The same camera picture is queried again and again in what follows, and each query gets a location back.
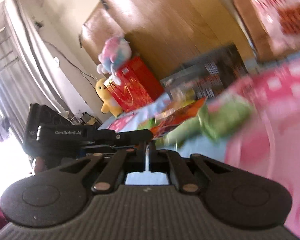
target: cable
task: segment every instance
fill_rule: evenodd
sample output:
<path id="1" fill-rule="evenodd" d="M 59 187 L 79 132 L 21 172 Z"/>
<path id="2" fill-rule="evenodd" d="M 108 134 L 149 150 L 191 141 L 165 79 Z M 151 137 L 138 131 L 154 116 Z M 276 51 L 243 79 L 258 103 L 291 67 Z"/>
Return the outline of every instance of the cable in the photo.
<path id="1" fill-rule="evenodd" d="M 50 42 L 48 42 L 48 41 L 46 41 L 46 40 L 42 40 L 44 43 L 46 43 L 46 44 L 49 44 L 50 46 L 52 46 L 53 48 L 55 48 L 56 49 L 56 51 L 57 52 L 59 52 L 60 54 L 61 54 L 61 56 L 62 57 L 64 57 L 65 58 L 65 60 L 66 61 L 68 61 L 72 66 L 74 66 L 77 70 L 79 70 L 80 71 L 80 74 L 86 79 L 86 80 L 88 80 L 88 82 L 89 82 L 89 84 L 93 87 L 93 90 L 96 92 L 96 94 L 97 94 L 97 96 L 99 97 L 99 99 L 101 100 L 101 101 L 103 101 L 101 98 L 100 98 L 100 96 L 98 95 L 98 93 L 97 93 L 97 91 L 96 91 L 96 89 L 95 89 L 95 86 L 94 85 L 92 85 L 92 83 L 90 82 L 90 80 L 86 77 L 86 76 L 88 76 L 88 77 L 90 77 L 90 78 L 93 78 L 94 80 L 96 80 L 94 77 L 92 77 L 92 76 L 90 76 L 90 75 L 88 75 L 87 73 L 85 73 L 85 72 L 83 72 L 80 68 L 78 68 L 75 64 L 73 64 L 61 51 L 60 51 L 60 49 L 58 49 L 55 45 L 53 45 L 52 43 L 50 43 Z"/>

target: white logo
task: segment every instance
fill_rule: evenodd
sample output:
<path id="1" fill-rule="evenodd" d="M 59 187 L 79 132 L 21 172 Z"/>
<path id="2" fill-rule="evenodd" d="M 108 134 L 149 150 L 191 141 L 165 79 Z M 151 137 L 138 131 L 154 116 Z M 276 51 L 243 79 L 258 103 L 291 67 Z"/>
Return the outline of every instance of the white logo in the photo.
<path id="1" fill-rule="evenodd" d="M 77 135 L 80 134 L 81 135 L 82 131 L 56 131 L 55 134 L 66 134 L 66 135 Z"/>

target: qr code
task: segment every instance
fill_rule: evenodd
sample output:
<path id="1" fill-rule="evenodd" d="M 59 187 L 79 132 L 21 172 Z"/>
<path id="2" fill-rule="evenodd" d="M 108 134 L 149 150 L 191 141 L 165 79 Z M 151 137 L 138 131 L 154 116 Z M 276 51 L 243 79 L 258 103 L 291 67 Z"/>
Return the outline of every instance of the qr code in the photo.
<path id="1" fill-rule="evenodd" d="M 124 75 L 127 74 L 128 72 L 129 72 L 129 70 L 126 67 L 122 70 L 122 74 L 124 74 Z"/>

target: red box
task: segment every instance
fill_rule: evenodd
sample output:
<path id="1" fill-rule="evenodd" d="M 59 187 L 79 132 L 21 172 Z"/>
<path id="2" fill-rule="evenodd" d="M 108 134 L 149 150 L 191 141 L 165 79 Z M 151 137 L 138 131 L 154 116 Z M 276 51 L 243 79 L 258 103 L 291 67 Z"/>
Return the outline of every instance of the red box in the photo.
<path id="1" fill-rule="evenodd" d="M 140 57 L 122 65 L 117 76 L 121 85 L 108 78 L 104 85 L 125 112 L 130 112 L 154 102 L 164 89 Z"/>

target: pink plastic bag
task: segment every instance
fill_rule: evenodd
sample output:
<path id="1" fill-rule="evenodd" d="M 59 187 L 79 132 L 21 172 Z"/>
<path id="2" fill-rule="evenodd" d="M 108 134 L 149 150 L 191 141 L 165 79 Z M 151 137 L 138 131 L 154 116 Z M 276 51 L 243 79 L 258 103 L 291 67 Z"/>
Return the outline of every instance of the pink plastic bag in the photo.
<path id="1" fill-rule="evenodd" d="M 278 55 L 300 47 L 300 0 L 251 0 Z"/>

